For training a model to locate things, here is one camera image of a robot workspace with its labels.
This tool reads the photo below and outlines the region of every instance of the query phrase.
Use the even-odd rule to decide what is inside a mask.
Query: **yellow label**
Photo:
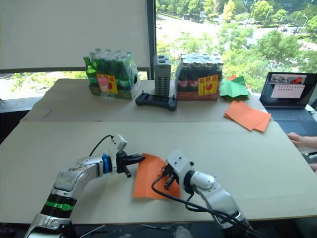
[[[118,94],[115,77],[106,74],[97,74],[100,90],[105,93]]]
[[[198,95],[208,95],[217,92],[218,75],[198,79]]]
[[[109,88],[109,92],[111,92],[113,94],[118,94],[118,89],[117,89],[117,84],[115,82],[115,77],[109,76],[108,88]]]

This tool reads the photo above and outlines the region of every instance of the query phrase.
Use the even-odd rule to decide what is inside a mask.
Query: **game controller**
[[[173,97],[164,97],[164,96],[148,94],[148,93],[145,93],[144,91],[142,91],[141,95],[136,98],[135,103],[138,106],[152,105],[152,106],[166,108],[166,109],[169,109],[170,111],[176,110],[176,107],[177,107],[177,100],[174,95]]]

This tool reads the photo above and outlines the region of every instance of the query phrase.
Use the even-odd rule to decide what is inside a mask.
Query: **pack of green bottles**
[[[92,94],[110,93],[115,97],[133,98],[140,79],[131,52],[97,48],[89,57],[84,57],[84,61]]]

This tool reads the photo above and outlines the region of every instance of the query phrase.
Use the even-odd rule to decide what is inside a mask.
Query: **laptop keyboard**
[[[288,110],[288,109],[268,109],[272,113],[274,120],[314,120],[312,115],[305,109]]]

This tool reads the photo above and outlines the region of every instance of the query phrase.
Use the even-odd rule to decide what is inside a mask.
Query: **human hand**
[[[291,133],[287,134],[287,136],[288,136],[288,138],[290,138],[290,140],[293,142],[293,144],[296,147],[306,146],[305,137],[303,137],[295,132],[291,132]]]
[[[309,166],[312,168],[315,174],[317,174],[317,164],[310,164]]]

